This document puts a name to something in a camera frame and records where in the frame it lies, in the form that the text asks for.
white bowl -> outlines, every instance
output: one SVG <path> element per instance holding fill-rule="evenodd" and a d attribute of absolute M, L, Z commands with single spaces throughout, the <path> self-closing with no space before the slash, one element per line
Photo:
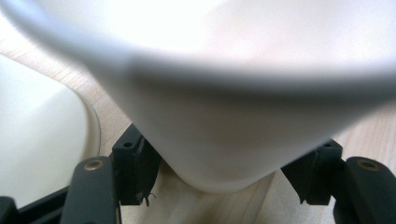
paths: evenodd
<path fill-rule="evenodd" d="M 394 1 L 1 1 L 190 185 L 233 192 L 391 100 Z"/>

light wood surface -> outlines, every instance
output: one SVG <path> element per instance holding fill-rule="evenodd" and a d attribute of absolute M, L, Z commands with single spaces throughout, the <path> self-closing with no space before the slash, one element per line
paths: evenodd
<path fill-rule="evenodd" d="M 101 154 L 110 153 L 131 121 L 84 66 L 22 35 L 1 13 L 0 53 L 85 97 L 101 123 Z M 344 147 L 344 158 L 371 158 L 396 173 L 396 104 L 379 108 L 333 138 Z M 150 197 L 150 207 L 122 208 L 124 223 L 334 223 L 333 201 L 330 206 L 299 205 L 296 193 L 280 172 L 235 194 L 212 195 L 190 188 L 163 163 L 152 192 L 156 198 Z"/>

bowl rim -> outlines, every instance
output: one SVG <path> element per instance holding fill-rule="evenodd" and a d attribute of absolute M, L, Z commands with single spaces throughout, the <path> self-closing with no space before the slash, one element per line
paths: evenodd
<path fill-rule="evenodd" d="M 363 74 L 361 77 L 332 76 L 334 71 L 311 71 L 326 75 L 313 76 L 310 79 L 299 78 L 298 75 L 281 76 L 279 71 L 250 71 L 241 67 L 206 64 L 202 66 L 198 63 L 175 61 L 140 48 L 125 48 L 120 42 L 82 32 L 46 14 L 34 1 L 2 0 L 0 7 L 28 35 L 52 49 L 82 61 L 89 68 L 103 66 L 101 68 L 110 71 L 113 78 L 138 78 L 171 88 L 198 92 L 221 91 L 247 97 L 254 95 L 265 98 L 367 102 L 390 100 L 396 96 L 395 65 L 348 71 L 359 72 Z"/>

wood grain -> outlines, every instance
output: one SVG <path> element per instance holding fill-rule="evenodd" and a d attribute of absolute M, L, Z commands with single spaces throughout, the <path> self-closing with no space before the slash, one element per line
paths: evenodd
<path fill-rule="evenodd" d="M 0 14 L 0 53 L 75 90 L 94 107 L 101 123 L 101 154 L 131 121 L 97 84 L 87 69 L 24 36 Z M 333 137 L 344 158 L 363 156 L 383 162 L 396 173 L 396 104 L 379 108 Z M 334 223 L 330 206 L 299 205 L 286 178 L 276 172 L 240 192 L 205 194 L 182 182 L 163 162 L 150 207 L 123 207 L 124 223 Z"/>

metal screw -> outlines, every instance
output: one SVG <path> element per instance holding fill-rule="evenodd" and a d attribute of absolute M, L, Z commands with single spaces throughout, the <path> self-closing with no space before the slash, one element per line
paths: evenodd
<path fill-rule="evenodd" d="M 371 161 L 365 161 L 365 160 L 359 160 L 358 161 L 359 167 L 369 170 L 369 171 L 379 171 L 379 166 L 376 163 L 373 163 Z"/>
<path fill-rule="evenodd" d="M 92 171 L 92 170 L 97 170 L 101 168 L 105 163 L 103 161 L 95 160 L 95 161 L 89 161 L 85 163 L 84 169 L 87 171 Z"/>

